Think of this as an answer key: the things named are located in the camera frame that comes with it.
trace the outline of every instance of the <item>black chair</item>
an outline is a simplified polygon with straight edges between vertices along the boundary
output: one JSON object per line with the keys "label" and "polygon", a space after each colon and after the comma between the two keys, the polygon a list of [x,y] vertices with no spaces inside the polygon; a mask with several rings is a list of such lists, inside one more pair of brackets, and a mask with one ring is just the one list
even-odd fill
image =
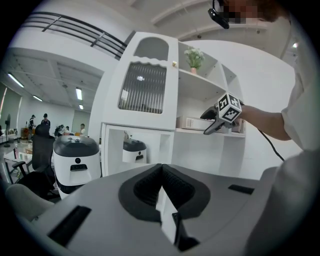
{"label": "black chair", "polygon": [[59,197],[51,190],[54,190],[55,173],[51,168],[51,157],[55,138],[49,134],[50,127],[40,124],[35,128],[35,134],[32,141],[32,168],[33,172],[26,174],[23,165],[24,161],[12,165],[13,168],[19,168],[23,175],[17,183],[29,188],[39,197],[49,200]]}

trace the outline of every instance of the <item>black railing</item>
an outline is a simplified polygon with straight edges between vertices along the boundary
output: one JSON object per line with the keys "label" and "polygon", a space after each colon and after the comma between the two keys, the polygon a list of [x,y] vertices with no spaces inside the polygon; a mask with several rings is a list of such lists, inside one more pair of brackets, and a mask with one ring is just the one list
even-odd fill
{"label": "black railing", "polygon": [[22,28],[41,28],[63,33],[90,43],[91,47],[97,46],[120,59],[127,44],[109,34],[108,32],[86,23],[82,20],[46,11],[35,11],[24,21]]}

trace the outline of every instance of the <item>potted plant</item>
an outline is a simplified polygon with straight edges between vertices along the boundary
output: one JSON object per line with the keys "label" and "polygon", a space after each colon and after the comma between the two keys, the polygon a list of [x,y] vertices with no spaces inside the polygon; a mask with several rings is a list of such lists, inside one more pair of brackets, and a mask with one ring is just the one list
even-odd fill
{"label": "potted plant", "polygon": [[198,48],[189,47],[184,51],[186,61],[190,66],[190,71],[193,74],[197,74],[197,70],[201,67],[202,62],[205,60],[204,53]]}

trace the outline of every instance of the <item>plant pot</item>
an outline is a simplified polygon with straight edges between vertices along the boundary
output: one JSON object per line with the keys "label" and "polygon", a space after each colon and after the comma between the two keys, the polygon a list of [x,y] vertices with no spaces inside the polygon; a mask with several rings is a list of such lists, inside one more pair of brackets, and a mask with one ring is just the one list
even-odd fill
{"label": "plant pot", "polygon": [[197,69],[195,67],[192,67],[190,71],[192,74],[197,74]]}

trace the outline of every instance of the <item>black cable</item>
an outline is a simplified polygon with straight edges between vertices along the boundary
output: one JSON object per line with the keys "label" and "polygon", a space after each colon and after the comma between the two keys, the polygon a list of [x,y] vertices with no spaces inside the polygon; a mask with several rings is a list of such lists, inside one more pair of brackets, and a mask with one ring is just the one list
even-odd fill
{"label": "black cable", "polygon": [[275,146],[272,144],[272,142],[270,141],[270,139],[262,132],[258,129],[258,131],[263,135],[263,137],[265,137],[265,139],[270,143],[274,153],[282,160],[285,161],[284,158],[276,151]]}

